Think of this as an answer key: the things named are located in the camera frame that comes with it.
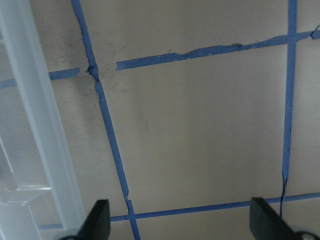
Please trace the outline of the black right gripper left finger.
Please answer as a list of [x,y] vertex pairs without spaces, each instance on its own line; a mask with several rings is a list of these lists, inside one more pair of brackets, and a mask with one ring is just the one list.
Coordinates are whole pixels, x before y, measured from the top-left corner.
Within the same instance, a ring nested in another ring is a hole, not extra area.
[[83,225],[68,240],[108,240],[111,232],[110,205],[108,199],[97,200]]

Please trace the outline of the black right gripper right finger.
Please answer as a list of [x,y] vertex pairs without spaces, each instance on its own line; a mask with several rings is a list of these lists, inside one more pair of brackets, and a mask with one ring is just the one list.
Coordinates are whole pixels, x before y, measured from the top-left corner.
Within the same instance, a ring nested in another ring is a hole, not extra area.
[[256,240],[300,239],[300,235],[295,233],[261,197],[251,198],[249,227]]

